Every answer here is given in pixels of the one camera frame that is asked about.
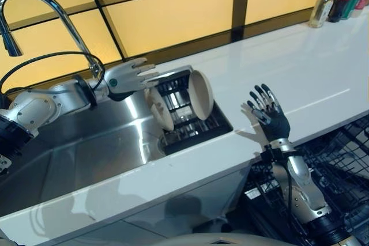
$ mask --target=black frame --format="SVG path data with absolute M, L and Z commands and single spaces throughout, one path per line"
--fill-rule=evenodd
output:
M 282 16 L 273 17 L 267 20 L 245 25 L 244 21 L 247 10 L 247 0 L 234 0 L 232 8 L 232 28 L 230 30 L 161 48 L 159 50 L 154 50 L 146 53 L 141 53 L 136 56 L 128 57 L 106 8 L 109 5 L 114 5 L 126 1 L 132 0 L 94 0 L 94 3 L 86 3 L 84 5 L 70 7 L 66 9 L 69 15 L 83 13 L 93 9 L 99 10 L 101 16 L 103 17 L 104 23 L 106 24 L 106 27 L 121 56 L 121 59 L 119 61 L 111 61 L 107 64 L 107 67 L 113 66 L 121 61 L 125 61 L 126 59 L 132 59 L 139 56 L 147 57 L 149 62 L 154 64 L 168 62 L 170 60 L 178 59 L 215 47 L 223 46 L 225 44 L 243 40 L 248 37 L 260 35 L 265 32 L 270 32 L 276 29 L 307 21 L 312 10 L 312 8 L 299 10 L 293 13 L 288 13 Z M 17 30 L 54 19 L 57 19 L 57 15 L 55 13 L 48 13 L 24 21 L 15 22 L 10 25 L 10 28 L 12 30 Z M 81 71 L 80 73 L 85 76 L 89 75 L 88 70 Z M 71 74 L 68 74 L 64 77 L 56 78 L 56 80 L 69 78 L 70 75 Z M 45 84 L 50 84 L 50 82 L 54 83 L 52 80 L 42 82 L 43 85 L 41 85 L 41 87 L 44 87 Z

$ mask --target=dish rack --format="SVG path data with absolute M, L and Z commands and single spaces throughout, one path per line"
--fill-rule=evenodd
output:
M 187 92 L 190 73 L 191 70 L 188 69 L 160 78 L 156 86 L 174 123 L 174 130 L 164 130 L 164 135 L 159 139 L 159 147 L 166 155 L 233 130 L 215 102 L 213 111 L 206 120 L 196 116 Z
M 369 245 L 369 115 L 297 149 L 305 153 L 304 160 L 312 169 L 314 183 L 323 192 L 332 210 L 344 220 L 347 231 L 363 245 Z M 279 232 L 275 237 L 277 239 L 314 245 L 313 241 L 305 238 L 307 230 L 293 216 L 291 223 L 294 232 L 278 230 L 277 224 L 282 225 L 280 218 L 288 218 L 288 209 L 273 177 L 271 165 L 263 162 L 254 164 L 244 191 L 248 203 L 259 209 L 265 206 L 270 213 L 268 223 L 271 230 L 265 227 L 261 230 L 263 234 Z

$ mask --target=kitchen counter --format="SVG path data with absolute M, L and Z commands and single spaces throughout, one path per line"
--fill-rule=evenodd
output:
M 0 229 L 19 244 L 47 245 L 246 167 L 265 142 L 256 122 L 241 112 L 255 84 L 266 83 L 275 92 L 291 124 L 290 140 L 296 143 L 362 116 L 369 109 L 368 14 L 367 8 L 359 18 L 327 22 L 320 29 L 297 24 L 157 66 L 167 71 L 191 65 L 204 72 L 233 132 L 4 216 Z M 86 210 L 87 195 L 99 195 L 94 214 Z M 76 216 L 62 214 L 70 205 Z M 41 209 L 52 220 L 45 222 Z M 40 229 L 45 225 L 52 234 Z

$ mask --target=robotic hand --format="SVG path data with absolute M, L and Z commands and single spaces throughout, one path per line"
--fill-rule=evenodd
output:
M 288 140 L 291 128 L 274 93 L 265 84 L 261 88 L 256 85 L 255 90 L 259 97 L 252 91 L 250 96 L 258 108 L 251 101 L 247 105 L 270 143 L 261 156 L 264 161 L 272 162 L 289 210 L 319 245 L 360 245 L 325 202 L 323 193 L 312 181 L 303 153 L 296 151 Z
M 58 117 L 93 108 L 108 98 L 121 101 L 138 90 L 157 85 L 158 73 L 140 75 L 155 68 L 142 66 L 145 58 L 107 70 L 103 79 L 84 80 L 79 75 L 48 90 L 30 89 L 17 95 L 7 109 L 0 109 L 0 174 L 7 172 L 11 158 L 38 135 L 38 128 Z

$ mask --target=chrome faucet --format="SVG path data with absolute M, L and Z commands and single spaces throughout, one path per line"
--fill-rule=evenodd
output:
M 12 35 L 12 32 L 10 31 L 9 26 L 5 20 L 4 5 L 6 1 L 7 0 L 0 0 L 0 33 L 3 37 L 4 46 L 9 53 L 9 56 L 21 56 L 22 52 L 19 46 L 17 45 Z M 68 17 L 65 10 L 61 7 L 61 5 L 55 0 L 42 0 L 42 1 L 48 4 L 57 13 L 59 18 L 64 23 L 64 26 L 68 29 L 74 41 L 78 45 L 79 49 L 82 52 L 90 53 L 80 34 L 77 32 L 75 26 L 70 21 L 70 18 Z M 102 68 L 92 57 L 87 56 L 86 58 L 88 60 L 89 68 L 92 70 L 93 75 L 97 77 L 101 72 Z

